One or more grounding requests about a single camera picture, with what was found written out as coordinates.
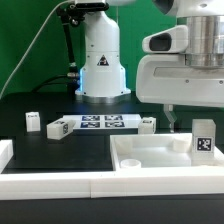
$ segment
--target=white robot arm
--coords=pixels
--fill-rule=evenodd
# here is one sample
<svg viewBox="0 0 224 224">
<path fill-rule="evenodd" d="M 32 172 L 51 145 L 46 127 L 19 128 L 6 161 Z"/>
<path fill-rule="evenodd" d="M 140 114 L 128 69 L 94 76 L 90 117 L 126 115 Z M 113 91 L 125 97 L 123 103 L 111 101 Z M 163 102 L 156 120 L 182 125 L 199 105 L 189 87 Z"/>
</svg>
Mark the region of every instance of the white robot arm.
<svg viewBox="0 0 224 224">
<path fill-rule="evenodd" d="M 120 64 L 120 30 L 104 11 L 107 5 L 120 6 L 134 1 L 75 0 L 69 6 L 71 11 L 87 12 L 83 15 L 86 63 L 80 71 L 77 99 L 91 103 L 114 103 L 130 94 L 131 91 L 126 88 L 125 69 Z"/>
</svg>

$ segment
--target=robot body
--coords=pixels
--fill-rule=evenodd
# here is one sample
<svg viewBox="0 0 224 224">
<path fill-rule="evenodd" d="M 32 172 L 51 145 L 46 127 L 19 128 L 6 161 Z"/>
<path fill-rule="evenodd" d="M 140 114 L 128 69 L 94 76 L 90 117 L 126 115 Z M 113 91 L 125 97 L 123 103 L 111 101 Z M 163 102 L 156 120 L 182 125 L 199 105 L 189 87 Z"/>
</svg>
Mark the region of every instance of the robot body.
<svg viewBox="0 0 224 224">
<path fill-rule="evenodd" d="M 86 63 L 76 95 L 93 103 L 112 103 L 130 94 L 120 64 L 120 30 L 105 12 L 85 16 Z"/>
</svg>

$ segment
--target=white cable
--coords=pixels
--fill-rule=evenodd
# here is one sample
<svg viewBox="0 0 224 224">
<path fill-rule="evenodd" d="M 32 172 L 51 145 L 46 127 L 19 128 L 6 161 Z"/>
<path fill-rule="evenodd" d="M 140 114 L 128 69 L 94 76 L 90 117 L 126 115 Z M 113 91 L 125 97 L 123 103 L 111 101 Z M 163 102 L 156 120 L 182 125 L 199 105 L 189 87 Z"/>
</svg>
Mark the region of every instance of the white cable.
<svg viewBox="0 0 224 224">
<path fill-rule="evenodd" d="M 50 14 L 48 15 L 48 17 L 46 18 L 46 20 L 44 21 L 43 25 L 41 26 L 40 30 L 37 32 L 36 36 L 34 37 L 33 41 L 31 42 L 30 46 L 28 47 L 28 49 L 26 50 L 25 54 L 23 55 L 23 57 L 21 58 L 21 60 L 19 61 L 18 65 L 15 67 L 15 69 L 13 70 L 13 72 L 11 73 L 11 75 L 9 76 L 9 78 L 7 79 L 5 85 L 2 88 L 1 94 L 0 94 L 0 100 L 3 97 L 3 94 L 6 90 L 6 88 L 9 85 L 9 82 L 11 81 L 11 79 L 14 77 L 15 73 L 18 71 L 18 69 L 20 68 L 20 66 L 22 65 L 22 63 L 24 62 L 24 60 L 26 59 L 27 55 L 29 54 L 31 48 L 33 47 L 33 45 L 35 44 L 37 38 L 40 36 L 41 32 L 43 31 L 44 27 L 46 26 L 46 24 L 48 23 L 50 17 L 53 15 L 53 13 L 55 12 L 55 10 L 65 4 L 65 3 L 70 3 L 70 2 L 74 2 L 74 0 L 67 0 L 64 2 L 59 3 L 57 6 L 54 7 L 54 9 L 50 12 Z"/>
</svg>

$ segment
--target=white platform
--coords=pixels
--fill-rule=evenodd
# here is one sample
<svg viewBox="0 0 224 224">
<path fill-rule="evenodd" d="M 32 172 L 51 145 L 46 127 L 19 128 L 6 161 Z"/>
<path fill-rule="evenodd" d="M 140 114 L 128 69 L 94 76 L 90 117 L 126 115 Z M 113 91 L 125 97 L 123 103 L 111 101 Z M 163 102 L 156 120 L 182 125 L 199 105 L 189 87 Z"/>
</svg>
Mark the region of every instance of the white platform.
<svg viewBox="0 0 224 224">
<path fill-rule="evenodd" d="M 159 158 L 164 157 L 165 161 L 168 150 L 172 150 L 171 142 L 175 137 L 174 134 L 123 136 L 133 139 L 132 146 L 136 151 L 131 152 L 130 155 L 133 158 L 139 156 L 137 159 L 141 160 L 143 168 L 121 169 L 119 160 L 123 157 L 120 157 L 116 153 L 116 147 L 113 147 L 116 137 L 111 136 L 114 171 L 2 174 L 0 175 L 0 200 L 224 194 L 224 157 L 217 148 L 215 148 L 213 166 L 191 166 L 189 153 L 183 153 L 186 155 L 183 157 L 176 155 L 174 160 L 167 157 L 170 161 L 174 161 L 172 166 L 167 167 L 164 163 L 162 163 L 163 166 L 159 165 Z M 157 153 L 159 156 L 157 163 L 154 163 L 152 167 L 150 165 L 152 163 L 146 163 L 150 157 L 143 155 L 155 146 L 158 146 L 159 150 L 158 152 L 153 151 L 154 160 L 156 161 Z M 137 150 L 142 148 L 145 150 L 140 150 L 140 155 L 138 155 Z M 181 166 L 177 159 L 186 161 L 184 166 Z"/>
</svg>

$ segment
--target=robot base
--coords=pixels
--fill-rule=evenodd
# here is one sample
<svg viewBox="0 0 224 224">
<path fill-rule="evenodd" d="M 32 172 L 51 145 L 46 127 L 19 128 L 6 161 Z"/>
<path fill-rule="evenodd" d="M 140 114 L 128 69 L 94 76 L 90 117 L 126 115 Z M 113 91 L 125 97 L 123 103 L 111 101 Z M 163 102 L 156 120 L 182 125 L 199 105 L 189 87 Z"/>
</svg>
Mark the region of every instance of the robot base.
<svg viewBox="0 0 224 224">
<path fill-rule="evenodd" d="M 94 103 L 94 104 L 114 104 L 121 101 L 127 101 L 131 99 L 131 91 L 128 90 L 127 93 L 119 96 L 113 97 L 92 97 L 86 96 L 81 94 L 81 92 L 76 91 L 76 100 L 83 101 L 87 103 Z"/>
</svg>

